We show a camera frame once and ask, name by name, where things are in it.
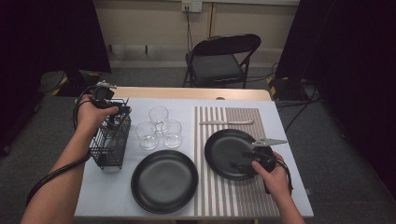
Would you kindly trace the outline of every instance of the clear glass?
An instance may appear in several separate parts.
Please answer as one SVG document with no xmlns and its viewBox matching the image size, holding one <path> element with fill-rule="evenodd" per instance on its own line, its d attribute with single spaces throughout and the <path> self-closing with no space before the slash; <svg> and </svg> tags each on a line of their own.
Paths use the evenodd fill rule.
<svg viewBox="0 0 396 224">
<path fill-rule="evenodd" d="M 181 144 L 181 124 L 177 120 L 169 119 L 161 125 L 163 143 L 167 147 L 178 147 Z"/>
<path fill-rule="evenodd" d="M 149 119 L 156 127 L 156 132 L 161 133 L 161 126 L 168 121 L 169 112 L 163 106 L 155 106 L 148 112 Z"/>
<path fill-rule="evenodd" d="M 158 146 L 158 136 L 155 125 L 145 121 L 137 125 L 136 135 L 143 149 L 151 150 Z"/>
</svg>

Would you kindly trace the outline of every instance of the dark backdrop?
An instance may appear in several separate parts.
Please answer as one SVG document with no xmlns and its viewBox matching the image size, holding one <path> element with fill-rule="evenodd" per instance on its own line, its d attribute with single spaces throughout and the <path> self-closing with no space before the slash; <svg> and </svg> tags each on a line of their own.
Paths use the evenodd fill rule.
<svg viewBox="0 0 396 224">
<path fill-rule="evenodd" d="M 0 3 L 0 149 L 32 113 L 41 76 L 68 67 L 111 73 L 92 0 Z"/>
<path fill-rule="evenodd" d="M 320 82 L 347 139 L 396 198 L 395 12 L 388 0 L 302 0 L 276 75 Z"/>
</svg>

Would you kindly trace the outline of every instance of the white tabletop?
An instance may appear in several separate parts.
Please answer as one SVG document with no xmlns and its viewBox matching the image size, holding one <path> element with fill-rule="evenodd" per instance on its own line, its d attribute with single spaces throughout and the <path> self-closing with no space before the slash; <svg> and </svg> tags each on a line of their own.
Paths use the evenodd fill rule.
<svg viewBox="0 0 396 224">
<path fill-rule="evenodd" d="M 131 192 L 131 178 L 134 168 L 152 152 L 168 149 L 160 138 L 159 145 L 152 150 L 142 149 L 134 133 L 135 127 L 142 121 L 149 120 L 149 110 L 156 105 L 163 105 L 169 110 L 169 119 L 177 119 L 183 127 L 183 140 L 178 151 L 189 156 L 193 161 L 193 109 L 195 106 L 242 107 L 258 108 L 267 138 L 287 139 L 274 102 L 239 101 L 239 100 L 192 100 L 192 99 L 129 99 L 132 108 L 131 130 L 125 150 L 122 169 L 105 167 L 101 170 L 93 159 L 87 161 L 81 186 L 77 218 L 119 218 L 119 219 L 215 219 L 241 218 L 236 215 L 194 215 L 194 202 L 191 200 L 186 206 L 167 215 L 152 214 L 141 208 Z M 312 217 L 313 211 L 308 201 L 304 184 L 298 172 L 289 144 L 272 146 L 273 151 L 281 154 L 290 168 L 293 192 L 292 198 L 303 217 Z"/>
</svg>

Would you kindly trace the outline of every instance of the black chair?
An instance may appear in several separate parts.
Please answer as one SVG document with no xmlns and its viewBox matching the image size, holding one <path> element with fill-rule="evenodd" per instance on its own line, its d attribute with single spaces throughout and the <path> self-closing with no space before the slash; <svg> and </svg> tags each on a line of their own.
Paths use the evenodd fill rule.
<svg viewBox="0 0 396 224">
<path fill-rule="evenodd" d="M 183 87 L 190 77 L 190 87 L 243 82 L 245 88 L 250 56 L 261 42 L 253 34 L 219 35 L 200 42 L 186 54 L 188 67 Z M 241 63 L 235 58 L 237 55 L 242 56 Z"/>
</svg>

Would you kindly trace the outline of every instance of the black ceramic plate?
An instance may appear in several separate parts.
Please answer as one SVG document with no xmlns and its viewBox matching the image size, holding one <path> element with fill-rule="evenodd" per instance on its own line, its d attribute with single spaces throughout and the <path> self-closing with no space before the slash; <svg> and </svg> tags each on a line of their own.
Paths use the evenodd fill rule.
<svg viewBox="0 0 396 224">
<path fill-rule="evenodd" d="M 205 159 L 218 175 L 231 180 L 244 180 L 254 176 L 250 169 L 256 140 L 250 134 L 236 129 L 224 129 L 213 133 L 205 144 Z"/>
<path fill-rule="evenodd" d="M 144 209 L 156 213 L 176 212 L 186 205 L 198 185 L 198 172 L 189 157 L 175 150 L 148 155 L 134 170 L 131 189 Z"/>
</svg>

